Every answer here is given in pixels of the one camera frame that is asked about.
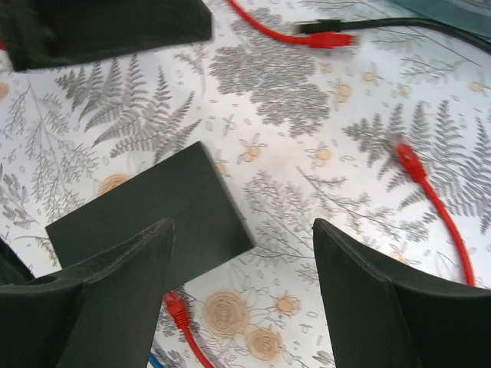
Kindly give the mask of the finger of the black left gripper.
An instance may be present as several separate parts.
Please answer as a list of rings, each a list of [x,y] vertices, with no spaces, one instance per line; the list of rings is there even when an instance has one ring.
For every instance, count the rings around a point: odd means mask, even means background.
[[[63,67],[208,41],[202,1],[3,1],[1,41],[16,71]]]

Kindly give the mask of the black network switch box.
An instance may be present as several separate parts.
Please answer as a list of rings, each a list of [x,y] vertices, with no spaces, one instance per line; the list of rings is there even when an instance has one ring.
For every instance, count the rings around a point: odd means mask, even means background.
[[[119,245],[162,219],[174,222],[166,274],[174,289],[254,247],[232,195],[201,142],[52,222],[62,267]]]

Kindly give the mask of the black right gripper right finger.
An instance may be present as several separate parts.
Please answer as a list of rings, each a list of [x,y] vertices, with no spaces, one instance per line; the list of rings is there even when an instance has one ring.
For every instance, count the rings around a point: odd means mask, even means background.
[[[338,367],[488,367],[490,291],[419,271],[322,218],[315,262]]]

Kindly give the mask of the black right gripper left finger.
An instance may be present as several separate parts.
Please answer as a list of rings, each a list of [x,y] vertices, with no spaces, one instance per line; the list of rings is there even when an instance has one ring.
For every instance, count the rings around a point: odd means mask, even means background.
[[[165,294],[174,224],[35,277],[1,246],[3,367],[145,367]]]

